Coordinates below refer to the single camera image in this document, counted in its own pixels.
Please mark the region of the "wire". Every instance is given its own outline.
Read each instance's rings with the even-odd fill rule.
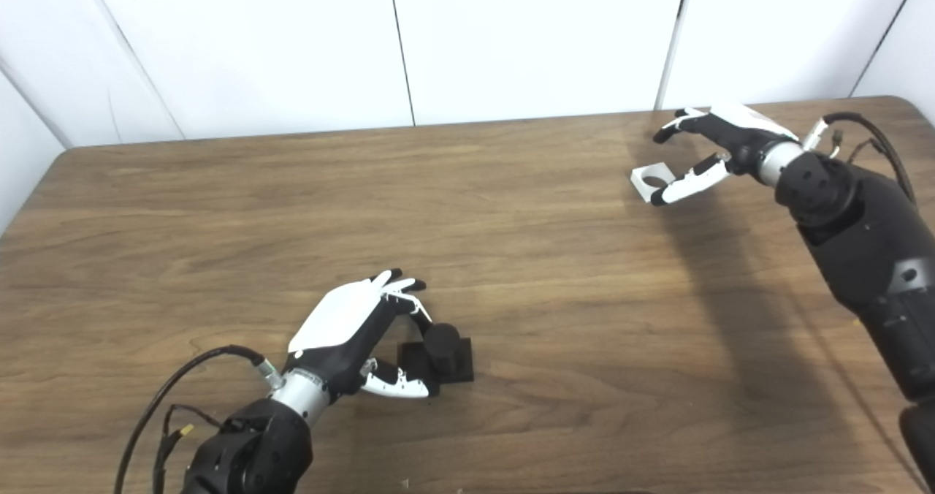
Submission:
[[[200,408],[187,404],[170,405],[166,410],[166,417],[163,419],[163,437],[159,440],[159,448],[157,448],[156,457],[155,460],[153,460],[153,494],[163,494],[164,486],[166,485],[166,460],[168,460],[169,455],[172,454],[178,441],[185,437],[192,428],[191,425],[187,425],[187,427],[181,428],[181,430],[175,430],[169,434],[169,424],[176,410],[190,411],[198,417],[201,417],[207,424],[219,428],[219,430],[221,428],[220,421],[205,414]]]
[[[828,158],[834,158],[841,152],[841,141],[844,139],[844,132],[835,130],[834,134],[831,137],[831,145],[833,146],[831,154],[828,154]]]
[[[169,435],[169,421],[171,421],[172,414],[176,410],[190,411],[192,414],[196,414],[198,417],[201,417],[207,424],[212,425],[214,428],[221,427],[221,421],[218,421],[214,417],[211,417],[210,415],[205,414],[205,412],[201,410],[201,408],[197,408],[197,407],[190,406],[187,404],[173,404],[168,408],[168,410],[166,410],[166,417],[163,418],[163,437],[167,437]]]
[[[870,145],[872,148],[874,148],[875,151],[879,152],[879,154],[885,154],[885,151],[884,151],[884,148],[882,148],[882,145],[880,145],[879,142],[875,140],[874,138],[869,138],[869,140],[862,142],[859,145],[856,145],[856,147],[854,148],[854,151],[851,152],[850,157],[847,158],[848,164],[852,164],[854,160],[858,157],[858,154],[862,150],[864,150],[864,148],[867,147],[867,145]]]
[[[902,191],[905,192],[906,197],[909,198],[909,201],[912,204],[915,204],[915,192],[912,190],[912,184],[909,182],[909,175],[906,174],[905,167],[902,167],[902,161],[899,160],[899,155],[896,152],[896,149],[893,148],[893,144],[889,142],[889,139],[885,134],[882,133],[876,125],[869,122],[867,118],[864,118],[861,114],[856,112],[835,112],[832,114],[824,115],[822,120],[825,121],[825,124],[831,125],[835,121],[854,121],[855,124],[863,125],[865,129],[871,132],[874,135],[877,143],[879,143],[879,148],[881,148],[882,155],[886,158],[886,161],[889,161],[890,166],[893,168],[893,173],[896,175],[896,182],[899,184],[899,187],[902,188]]]
[[[237,355],[238,357],[245,358],[245,360],[250,360],[254,367],[263,364],[263,362],[267,360],[266,357],[263,357],[263,355],[257,351],[244,346],[231,344],[229,346],[205,351],[204,354],[197,355],[197,357],[181,365],[181,368],[178,368],[178,370],[166,380],[166,383],[161,385],[156,395],[153,396],[153,400],[144,408],[143,414],[140,415],[140,420],[137,422],[136,427],[130,432],[130,439],[126,442],[126,448],[124,448],[123,455],[121,455],[120,465],[117,467],[117,477],[114,479],[114,494],[123,494],[123,481],[126,479],[127,468],[130,468],[130,458],[133,457],[133,449],[137,446],[137,441],[140,439],[140,435],[143,434],[146,424],[149,423],[150,418],[153,417],[156,409],[159,408],[159,404],[166,398],[166,394],[168,394],[168,392],[172,390],[172,387],[174,387],[185,374],[191,371],[192,368],[200,365],[204,361],[212,360],[214,357],[219,357],[219,355],[224,354]]]

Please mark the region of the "metal connector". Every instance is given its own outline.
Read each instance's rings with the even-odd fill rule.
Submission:
[[[818,118],[815,125],[812,125],[812,130],[805,135],[805,138],[802,138],[802,148],[805,151],[814,151],[818,144],[821,143],[821,135],[824,134],[827,128],[828,124],[825,123],[825,119]]]
[[[271,390],[276,391],[283,387],[283,377],[280,372],[276,371],[276,367],[270,360],[264,360],[260,365],[257,365],[256,370],[260,372],[263,380],[270,385]]]

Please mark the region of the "black cylinder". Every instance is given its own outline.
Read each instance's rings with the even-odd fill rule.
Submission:
[[[425,353],[438,374],[453,375],[458,368],[457,351],[461,334],[451,324],[434,324],[425,332]]]

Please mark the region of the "robotic arm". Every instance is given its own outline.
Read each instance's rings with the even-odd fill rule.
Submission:
[[[392,398],[427,398],[440,393],[443,383],[472,381],[470,340],[462,340],[450,324],[433,323],[410,294],[424,289],[425,283],[401,275],[401,270],[383,271],[324,295],[289,342],[281,375],[263,355],[240,346],[209,351],[184,365],[161,388],[131,435],[115,494],[121,493],[131,452],[161,398],[186,371],[214,354],[247,357],[270,385],[270,393],[223,423],[197,408],[181,407],[218,427],[185,471],[183,494],[289,494],[313,460],[311,428],[342,395],[364,390]],[[402,344],[398,367],[371,357],[394,318],[403,314],[412,318],[424,341]],[[166,425],[177,407],[169,409]],[[166,457],[185,433],[168,435],[166,425],[153,467],[155,494],[163,491]]]
[[[637,169],[638,190],[649,191],[647,202],[665,205],[711,187],[727,173],[749,174],[774,188],[776,202],[788,208],[831,294],[864,324],[899,389],[914,403],[899,425],[926,483],[935,487],[935,237],[915,208],[905,171],[885,136],[850,112],[821,118],[801,143],[741,105],[676,115],[655,142],[692,132],[728,154],[715,154],[658,190],[640,185],[645,173]],[[871,130],[898,182],[814,152],[828,125],[845,120]],[[651,167],[668,171],[664,164]],[[705,178],[718,167],[725,171],[716,174],[718,180]]]

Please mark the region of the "wooden table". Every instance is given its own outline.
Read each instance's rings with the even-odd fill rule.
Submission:
[[[798,134],[841,109],[890,135],[935,222],[935,131],[911,105],[761,107]],[[66,152],[0,241],[0,491],[109,490],[181,363],[228,343],[280,362],[325,291],[385,267],[428,281],[477,381],[342,398],[300,492],[918,491],[902,397],[772,193],[732,178],[653,208],[630,186],[714,148],[651,144],[670,115]],[[378,354],[412,335],[397,321]],[[263,393],[217,360],[170,397],[223,416]],[[168,493],[208,436],[180,444]],[[128,492],[148,491],[154,444],[150,427]]]

